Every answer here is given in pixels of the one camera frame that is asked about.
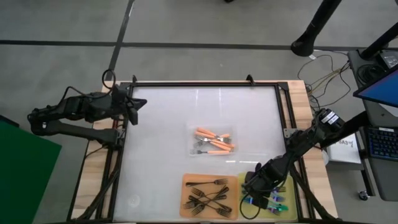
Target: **blue keyboard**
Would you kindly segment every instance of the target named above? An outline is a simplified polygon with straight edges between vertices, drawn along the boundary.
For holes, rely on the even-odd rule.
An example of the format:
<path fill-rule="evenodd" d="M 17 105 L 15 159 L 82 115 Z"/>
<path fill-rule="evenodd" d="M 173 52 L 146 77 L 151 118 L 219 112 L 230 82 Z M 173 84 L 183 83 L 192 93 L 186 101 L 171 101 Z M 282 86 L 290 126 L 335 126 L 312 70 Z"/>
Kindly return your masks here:
<path fill-rule="evenodd" d="M 398 161 L 398 131 L 389 128 L 368 128 L 371 157 Z"/>

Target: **green panel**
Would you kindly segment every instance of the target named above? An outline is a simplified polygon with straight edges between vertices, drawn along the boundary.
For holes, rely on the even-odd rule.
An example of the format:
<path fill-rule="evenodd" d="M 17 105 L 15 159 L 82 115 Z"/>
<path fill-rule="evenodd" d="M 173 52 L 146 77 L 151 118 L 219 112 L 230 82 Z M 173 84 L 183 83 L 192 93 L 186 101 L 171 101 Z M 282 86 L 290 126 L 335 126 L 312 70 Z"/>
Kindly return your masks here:
<path fill-rule="evenodd" d="M 32 223 L 61 146 L 0 121 L 0 223 Z"/>

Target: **desk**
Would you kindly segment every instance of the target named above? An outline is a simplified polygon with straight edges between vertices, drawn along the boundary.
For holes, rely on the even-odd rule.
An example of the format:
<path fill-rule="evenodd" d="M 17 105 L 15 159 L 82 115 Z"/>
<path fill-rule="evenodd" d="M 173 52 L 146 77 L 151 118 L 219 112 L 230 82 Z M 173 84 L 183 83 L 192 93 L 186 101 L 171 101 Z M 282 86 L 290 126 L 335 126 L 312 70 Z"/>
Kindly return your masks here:
<path fill-rule="evenodd" d="M 256 81 L 258 82 L 277 82 L 277 81 Z M 310 123 L 312 120 L 312 112 L 310 109 L 310 105 L 308 102 L 307 92 L 305 91 L 305 85 L 303 81 L 298 80 L 283 80 L 282 82 L 287 82 L 290 90 L 290 98 L 292 101 L 293 111 L 295 120 L 297 123 L 297 127 L 299 129 L 307 129 L 310 127 Z M 283 107 L 286 108 L 285 98 L 282 97 Z M 289 115 L 287 110 L 284 110 L 285 118 L 287 122 L 287 126 L 290 126 L 290 121 L 288 119 Z M 113 125 L 112 120 L 105 119 L 94 123 L 95 129 L 104 129 L 111 128 Z M 87 153 L 90 153 L 98 148 L 100 148 L 100 144 L 97 142 L 89 142 Z M 96 194 L 99 192 L 101 187 L 101 181 L 103 178 L 104 165 L 106 162 L 107 150 L 100 150 L 95 154 L 92 154 L 89 158 L 86 159 L 82 173 L 81 179 L 78 186 L 78 191 L 76 194 L 76 199 L 74 201 L 74 207 L 72 212 L 72 218 L 76 218 L 81 215 L 87 206 L 93 201 L 96 197 Z M 323 163 L 322 153 L 318 149 L 309 150 L 306 155 L 304 155 L 305 168 L 307 171 L 308 182 L 311 190 L 315 194 L 316 198 L 320 201 L 320 203 L 326 208 L 326 210 L 337 217 L 337 211 L 335 207 L 335 202 L 333 200 L 333 196 L 331 193 L 331 188 L 329 185 L 328 175 L 326 173 L 326 168 Z M 114 165 L 114 161 L 111 161 L 111 169 Z M 109 202 L 109 194 L 111 189 L 108 191 L 105 196 L 105 203 L 103 209 L 103 215 L 107 215 L 107 206 Z M 305 196 L 302 192 L 299 192 L 300 199 L 303 208 L 303 216 L 308 217 L 308 211 L 306 209 L 305 204 Z"/>

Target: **metal bracket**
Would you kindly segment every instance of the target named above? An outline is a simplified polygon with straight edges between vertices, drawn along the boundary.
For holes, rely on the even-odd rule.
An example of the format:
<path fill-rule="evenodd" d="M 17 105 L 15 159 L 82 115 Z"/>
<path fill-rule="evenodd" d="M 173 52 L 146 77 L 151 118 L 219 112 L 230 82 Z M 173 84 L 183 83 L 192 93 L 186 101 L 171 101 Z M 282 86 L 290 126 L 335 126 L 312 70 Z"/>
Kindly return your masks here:
<path fill-rule="evenodd" d="M 251 86 L 256 85 L 256 82 L 254 81 L 254 79 L 253 79 L 253 77 L 251 75 L 248 75 L 246 77 L 246 81 L 249 81 Z"/>
<path fill-rule="evenodd" d="M 287 82 L 278 82 L 279 85 L 279 89 L 283 89 L 285 91 L 289 90 L 289 85 L 287 84 Z"/>
<path fill-rule="evenodd" d="M 285 138 L 290 138 L 291 135 L 296 132 L 298 129 L 297 128 L 284 128 L 284 136 Z"/>

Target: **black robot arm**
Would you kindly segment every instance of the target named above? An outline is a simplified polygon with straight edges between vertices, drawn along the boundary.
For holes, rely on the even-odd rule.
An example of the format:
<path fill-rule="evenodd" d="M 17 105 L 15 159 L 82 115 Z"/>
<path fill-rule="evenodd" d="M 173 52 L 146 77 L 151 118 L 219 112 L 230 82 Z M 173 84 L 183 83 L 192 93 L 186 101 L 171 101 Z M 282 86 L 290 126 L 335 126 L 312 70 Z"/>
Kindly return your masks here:
<path fill-rule="evenodd" d="M 112 146 L 117 143 L 117 129 L 92 129 L 65 124 L 60 119 L 76 121 L 84 119 L 89 123 L 101 119 L 119 119 L 120 115 L 129 118 L 132 125 L 138 123 L 137 111 L 147 103 L 147 100 L 131 98 L 127 90 L 114 85 L 111 94 L 90 93 L 65 98 L 55 106 L 35 108 L 28 115 L 32 132 L 39 136 L 66 134 L 88 140 L 97 140 L 102 145 Z"/>
<path fill-rule="evenodd" d="M 266 209 L 268 206 L 266 197 L 269 197 L 271 192 L 286 180 L 289 171 L 295 179 L 300 178 L 295 170 L 294 162 L 317 143 L 339 136 L 343 128 L 344 121 L 337 114 L 329 109 L 318 111 L 312 120 L 310 128 L 305 131 L 297 130 L 287 139 L 286 153 L 284 155 L 269 160 L 262 167 L 261 164 L 258 164 L 255 172 L 246 174 L 243 188 L 247 194 L 242 199 L 241 204 L 250 195 L 253 199 L 251 200 L 253 205 Z M 307 198 L 316 200 L 313 195 L 307 196 Z M 332 218 L 329 214 L 323 215 L 324 212 L 320 212 L 320 214 L 322 218 Z"/>

